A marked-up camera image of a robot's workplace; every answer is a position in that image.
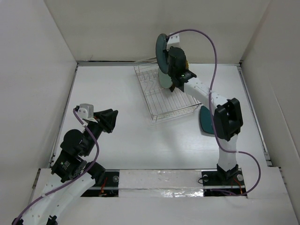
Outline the round dark teal plate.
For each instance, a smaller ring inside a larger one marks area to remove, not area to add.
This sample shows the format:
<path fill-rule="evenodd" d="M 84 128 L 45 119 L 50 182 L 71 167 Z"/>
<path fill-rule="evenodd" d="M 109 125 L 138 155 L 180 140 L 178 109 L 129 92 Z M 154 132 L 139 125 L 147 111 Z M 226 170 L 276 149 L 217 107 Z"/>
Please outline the round dark teal plate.
<path fill-rule="evenodd" d="M 155 53 L 159 69 L 164 74 L 168 74 L 168 51 L 166 50 L 167 35 L 162 33 L 157 37 Z"/>

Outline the light green flower plate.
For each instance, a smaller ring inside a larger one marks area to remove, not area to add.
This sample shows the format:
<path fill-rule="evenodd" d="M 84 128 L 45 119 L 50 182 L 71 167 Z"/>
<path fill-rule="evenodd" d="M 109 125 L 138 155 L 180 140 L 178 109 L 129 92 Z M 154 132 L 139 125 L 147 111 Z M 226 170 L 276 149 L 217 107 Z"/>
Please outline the light green flower plate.
<path fill-rule="evenodd" d="M 161 87 L 164 89 L 169 89 L 173 85 L 171 77 L 168 74 L 163 73 L 161 69 L 158 69 L 158 79 Z"/>

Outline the square brown yellow plate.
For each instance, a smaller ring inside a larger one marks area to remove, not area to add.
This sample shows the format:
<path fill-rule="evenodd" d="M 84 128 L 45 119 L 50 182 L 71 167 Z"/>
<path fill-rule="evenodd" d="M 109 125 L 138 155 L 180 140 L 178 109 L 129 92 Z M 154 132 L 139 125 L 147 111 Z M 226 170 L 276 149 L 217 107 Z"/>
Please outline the square brown yellow plate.
<path fill-rule="evenodd" d="M 176 85 L 172 83 L 171 87 L 169 88 L 170 92 L 173 93 L 176 88 Z"/>

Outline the square dark teal plate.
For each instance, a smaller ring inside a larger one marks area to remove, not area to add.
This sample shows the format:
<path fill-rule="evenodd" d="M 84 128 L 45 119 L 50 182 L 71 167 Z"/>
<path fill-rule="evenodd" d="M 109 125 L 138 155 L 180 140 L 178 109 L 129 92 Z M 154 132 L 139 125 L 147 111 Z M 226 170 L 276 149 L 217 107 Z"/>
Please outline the square dark teal plate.
<path fill-rule="evenodd" d="M 212 122 L 210 118 L 210 111 L 207 107 L 201 106 L 200 111 L 199 111 L 199 124 L 201 130 L 208 135 L 213 135 L 213 127 L 212 127 Z"/>

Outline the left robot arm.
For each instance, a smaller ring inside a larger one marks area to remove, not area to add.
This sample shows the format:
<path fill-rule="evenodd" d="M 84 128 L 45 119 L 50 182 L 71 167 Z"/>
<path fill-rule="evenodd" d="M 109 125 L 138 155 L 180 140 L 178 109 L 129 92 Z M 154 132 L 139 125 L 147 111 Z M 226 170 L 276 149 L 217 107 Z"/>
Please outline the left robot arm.
<path fill-rule="evenodd" d="M 98 186 L 101 194 L 107 194 L 105 186 L 113 177 L 106 175 L 105 168 L 97 163 L 98 138 L 103 132 L 114 130 L 118 111 L 94 112 L 92 105 L 81 104 L 73 109 L 73 114 L 84 130 L 72 129 L 64 135 L 61 152 L 40 197 L 13 220 L 14 225 L 57 225 L 67 207 L 89 188 Z"/>

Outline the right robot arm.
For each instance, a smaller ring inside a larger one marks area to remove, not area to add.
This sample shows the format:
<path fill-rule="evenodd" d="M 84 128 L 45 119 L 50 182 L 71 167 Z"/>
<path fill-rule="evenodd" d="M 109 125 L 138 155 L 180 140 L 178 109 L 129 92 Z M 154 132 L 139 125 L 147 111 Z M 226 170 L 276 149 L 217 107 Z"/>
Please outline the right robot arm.
<path fill-rule="evenodd" d="M 217 180 L 228 184 L 238 171 L 236 160 L 237 138 L 243 126 L 240 102 L 236 98 L 225 98 L 203 84 L 195 73 L 187 68 L 184 51 L 178 47 L 164 50 L 168 75 L 174 86 L 194 97 L 209 109 L 209 117 L 219 146 Z"/>

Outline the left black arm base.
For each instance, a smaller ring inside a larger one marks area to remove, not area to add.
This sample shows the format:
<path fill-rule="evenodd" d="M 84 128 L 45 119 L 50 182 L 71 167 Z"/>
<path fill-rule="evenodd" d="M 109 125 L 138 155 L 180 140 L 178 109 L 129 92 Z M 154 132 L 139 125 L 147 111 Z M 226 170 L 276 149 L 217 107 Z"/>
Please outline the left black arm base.
<path fill-rule="evenodd" d="M 100 184 L 96 184 L 85 191 L 81 197 L 118 197 L 119 196 L 119 170 L 108 170 Z"/>

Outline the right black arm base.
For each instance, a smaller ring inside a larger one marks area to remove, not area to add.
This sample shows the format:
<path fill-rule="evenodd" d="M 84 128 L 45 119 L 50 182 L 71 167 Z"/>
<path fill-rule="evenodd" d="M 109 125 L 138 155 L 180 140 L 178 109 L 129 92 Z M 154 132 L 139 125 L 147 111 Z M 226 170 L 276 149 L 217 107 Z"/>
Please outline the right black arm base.
<path fill-rule="evenodd" d="M 241 195 L 246 192 L 241 170 L 238 170 L 238 172 L 228 180 L 221 180 L 217 176 L 216 170 L 203 170 L 201 171 L 201 178 L 198 179 L 198 183 L 203 186 L 204 197 Z"/>

